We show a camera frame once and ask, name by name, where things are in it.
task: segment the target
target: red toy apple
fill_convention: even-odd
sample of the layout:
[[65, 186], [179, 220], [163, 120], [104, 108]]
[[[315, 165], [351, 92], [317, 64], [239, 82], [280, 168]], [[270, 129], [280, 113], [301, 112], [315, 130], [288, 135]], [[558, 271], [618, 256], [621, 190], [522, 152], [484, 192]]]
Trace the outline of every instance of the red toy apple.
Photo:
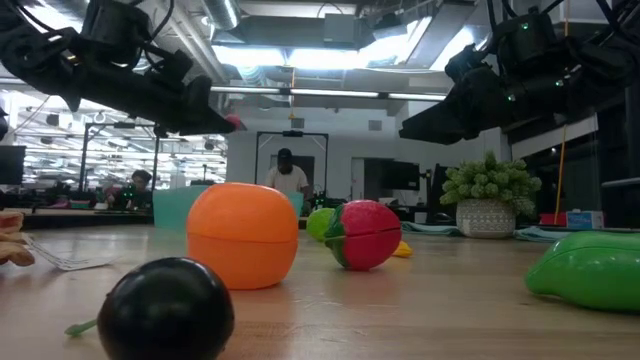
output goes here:
[[391, 257], [402, 239], [402, 230], [400, 220], [389, 208], [359, 200], [336, 209], [325, 238], [325, 245], [340, 265], [366, 271]]

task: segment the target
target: green toy pepper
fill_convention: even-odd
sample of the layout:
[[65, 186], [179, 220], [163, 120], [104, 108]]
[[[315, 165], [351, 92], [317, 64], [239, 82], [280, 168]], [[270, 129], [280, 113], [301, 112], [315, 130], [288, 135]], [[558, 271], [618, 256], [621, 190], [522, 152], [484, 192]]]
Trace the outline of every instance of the green toy pepper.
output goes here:
[[576, 305], [640, 311], [640, 234], [571, 234], [547, 250], [525, 281], [534, 294]]

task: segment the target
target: tissue box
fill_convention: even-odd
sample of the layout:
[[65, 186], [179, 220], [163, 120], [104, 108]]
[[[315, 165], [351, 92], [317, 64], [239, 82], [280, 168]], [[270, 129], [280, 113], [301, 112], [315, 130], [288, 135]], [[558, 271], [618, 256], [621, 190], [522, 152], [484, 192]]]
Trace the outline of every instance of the tissue box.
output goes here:
[[603, 229], [604, 215], [602, 211], [568, 211], [567, 227], [569, 229]]

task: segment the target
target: green stem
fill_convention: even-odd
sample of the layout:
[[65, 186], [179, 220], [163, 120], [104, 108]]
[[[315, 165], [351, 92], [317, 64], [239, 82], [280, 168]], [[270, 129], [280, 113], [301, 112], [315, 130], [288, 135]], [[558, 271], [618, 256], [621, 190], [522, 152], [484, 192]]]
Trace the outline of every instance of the green stem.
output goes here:
[[97, 323], [98, 321], [96, 319], [93, 319], [91, 321], [87, 321], [84, 324], [74, 324], [69, 326], [69, 328], [67, 328], [67, 330], [65, 330], [64, 333], [71, 337], [78, 337], [82, 335], [83, 332], [96, 326]]

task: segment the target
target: potted plant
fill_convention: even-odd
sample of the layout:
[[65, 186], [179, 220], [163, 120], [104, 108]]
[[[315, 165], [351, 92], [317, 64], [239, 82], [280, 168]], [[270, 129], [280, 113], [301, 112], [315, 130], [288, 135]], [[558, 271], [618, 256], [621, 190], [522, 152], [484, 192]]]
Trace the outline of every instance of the potted plant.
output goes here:
[[533, 194], [541, 182], [527, 172], [522, 161], [497, 162], [488, 152], [484, 161], [465, 162], [447, 170], [440, 198], [443, 205], [458, 204], [456, 222], [460, 231], [475, 238], [513, 235], [516, 215], [535, 215]]

